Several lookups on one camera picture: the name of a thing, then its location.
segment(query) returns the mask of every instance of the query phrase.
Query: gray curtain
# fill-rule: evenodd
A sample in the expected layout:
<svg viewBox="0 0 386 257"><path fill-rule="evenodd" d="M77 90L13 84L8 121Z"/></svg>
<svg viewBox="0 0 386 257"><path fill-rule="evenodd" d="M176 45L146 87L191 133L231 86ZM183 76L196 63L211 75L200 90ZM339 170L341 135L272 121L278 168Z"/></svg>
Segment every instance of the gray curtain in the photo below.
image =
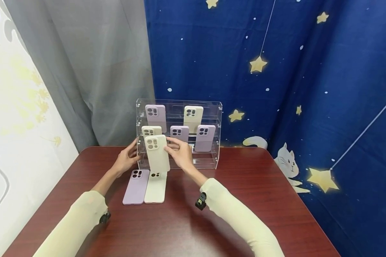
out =
<svg viewBox="0 0 386 257"><path fill-rule="evenodd" d="M154 98L143 0L5 0L79 151L127 145Z"/></svg>

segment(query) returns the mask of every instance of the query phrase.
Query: acrylic display stand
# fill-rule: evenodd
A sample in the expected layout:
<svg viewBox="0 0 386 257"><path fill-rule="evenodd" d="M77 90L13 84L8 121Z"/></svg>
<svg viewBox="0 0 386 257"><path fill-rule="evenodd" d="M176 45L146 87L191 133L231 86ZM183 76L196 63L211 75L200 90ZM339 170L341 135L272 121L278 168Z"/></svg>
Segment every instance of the acrylic display stand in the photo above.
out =
<svg viewBox="0 0 386 257"><path fill-rule="evenodd" d="M147 159L146 147L144 145L142 126L148 126L145 111L146 105L164 105L166 107L166 136L170 136L170 127L175 125L183 126L185 106L202 106L203 117L202 125L214 125L215 133L212 141L212 150L210 152L196 152L194 144L196 133L189 134L188 143L193 146L193 163L196 168L217 168L219 161L220 148L220 129L222 104L220 102L207 101L182 101L182 100L150 100L139 98L136 101L136 131L137 131L137 154L141 157L139 160L139 169L150 169L149 160ZM176 163L169 155L171 169L177 169Z"/></svg>

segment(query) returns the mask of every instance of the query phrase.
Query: phone case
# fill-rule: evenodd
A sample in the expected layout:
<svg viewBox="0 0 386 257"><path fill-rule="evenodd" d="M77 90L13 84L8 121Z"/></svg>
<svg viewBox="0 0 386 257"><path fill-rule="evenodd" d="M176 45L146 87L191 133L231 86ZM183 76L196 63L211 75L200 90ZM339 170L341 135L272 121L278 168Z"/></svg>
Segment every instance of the phone case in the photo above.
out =
<svg viewBox="0 0 386 257"><path fill-rule="evenodd" d="M167 172L155 173L150 171L149 181L147 182L145 203L163 203L165 201Z"/></svg>
<svg viewBox="0 0 386 257"><path fill-rule="evenodd" d="M123 197L123 205L141 205L143 203L149 173L149 170L132 171L129 183L127 184L125 197Z"/></svg>
<svg viewBox="0 0 386 257"><path fill-rule="evenodd" d="M215 125L198 125L196 135L196 152L210 152L213 145Z"/></svg>
<svg viewBox="0 0 386 257"><path fill-rule="evenodd" d="M170 136L182 140L189 141L189 127L188 126L171 126Z"/></svg>
<svg viewBox="0 0 386 257"><path fill-rule="evenodd" d="M203 107L186 106L184 108L184 124L189 127L190 133L196 133L197 126L201 124L203 116Z"/></svg>
<svg viewBox="0 0 386 257"><path fill-rule="evenodd" d="M142 126L143 138L147 136L156 136L162 134L162 127L160 126Z"/></svg>
<svg viewBox="0 0 386 257"><path fill-rule="evenodd" d="M170 170L169 154L164 147L167 145L165 135L146 136L144 139L150 172L163 173Z"/></svg>
<svg viewBox="0 0 386 257"><path fill-rule="evenodd" d="M146 105L145 106L147 123L149 126L160 126L162 132L166 133L166 108L164 105Z"/></svg>

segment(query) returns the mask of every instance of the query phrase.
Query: fabric backdrop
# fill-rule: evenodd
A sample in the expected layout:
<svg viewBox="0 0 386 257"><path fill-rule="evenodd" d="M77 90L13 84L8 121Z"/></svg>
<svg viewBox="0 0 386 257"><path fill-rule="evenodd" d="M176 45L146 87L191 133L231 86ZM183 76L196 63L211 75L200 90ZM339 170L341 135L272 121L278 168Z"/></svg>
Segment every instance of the fabric backdrop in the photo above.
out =
<svg viewBox="0 0 386 257"><path fill-rule="evenodd" d="M0 256L76 157L72 138L0 0Z"/></svg>
<svg viewBox="0 0 386 257"><path fill-rule="evenodd" d="M386 0L145 8L156 98L221 101L224 146L269 145L342 256L386 256Z"/></svg>
<svg viewBox="0 0 386 257"><path fill-rule="evenodd" d="M154 98L143 1L4 1L77 149L130 143Z"/></svg>

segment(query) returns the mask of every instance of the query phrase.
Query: purple phone case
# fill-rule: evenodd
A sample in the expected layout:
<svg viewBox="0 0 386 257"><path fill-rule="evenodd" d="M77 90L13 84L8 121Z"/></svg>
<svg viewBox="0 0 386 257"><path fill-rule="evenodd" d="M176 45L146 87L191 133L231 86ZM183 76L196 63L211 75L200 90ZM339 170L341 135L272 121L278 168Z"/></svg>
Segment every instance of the purple phone case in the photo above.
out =
<svg viewBox="0 0 386 257"><path fill-rule="evenodd" d="M132 171L129 184L127 184L125 197L123 197L123 205L141 205L143 203L150 171L141 171L142 174L140 178L133 178L134 171Z"/></svg>
<svg viewBox="0 0 386 257"><path fill-rule="evenodd" d="M195 152L210 152L212 150L215 125L198 125Z"/></svg>
<svg viewBox="0 0 386 257"><path fill-rule="evenodd" d="M188 126L171 126L170 136L182 140L184 142L189 141L189 127Z"/></svg>
<svg viewBox="0 0 386 257"><path fill-rule="evenodd" d="M164 105L146 105L144 110L149 126L160 126L162 132L166 133L166 107Z"/></svg>

